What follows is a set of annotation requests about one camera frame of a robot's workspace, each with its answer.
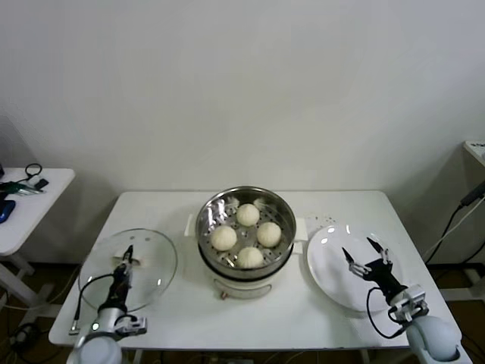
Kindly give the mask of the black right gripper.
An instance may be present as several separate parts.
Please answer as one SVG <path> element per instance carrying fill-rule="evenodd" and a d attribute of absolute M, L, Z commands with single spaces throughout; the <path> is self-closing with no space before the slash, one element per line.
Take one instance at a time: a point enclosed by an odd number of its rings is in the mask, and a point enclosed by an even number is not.
<path fill-rule="evenodd" d="M 377 241 L 370 237 L 367 238 L 367 241 L 380 254 L 381 259 L 376 259 L 373 262 L 362 265 L 356 262 L 344 247 L 342 251 L 351 273 L 357 277 L 364 277 L 365 281 L 373 281 L 376 283 L 382 290 L 386 303 L 390 304 L 394 297 L 405 289 L 405 286 L 392 273 L 393 264 L 389 257 L 389 250 L 383 248 Z"/>

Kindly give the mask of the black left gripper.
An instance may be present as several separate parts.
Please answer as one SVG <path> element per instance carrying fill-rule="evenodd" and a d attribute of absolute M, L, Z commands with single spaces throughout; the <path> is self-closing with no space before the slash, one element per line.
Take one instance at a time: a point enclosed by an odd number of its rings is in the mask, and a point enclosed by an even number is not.
<path fill-rule="evenodd" d="M 113 273 L 113 282 L 109 287 L 105 306 L 108 308 L 126 308 L 130 289 L 130 270 L 133 266 L 133 245 L 125 251 L 125 259 L 120 260 Z"/>

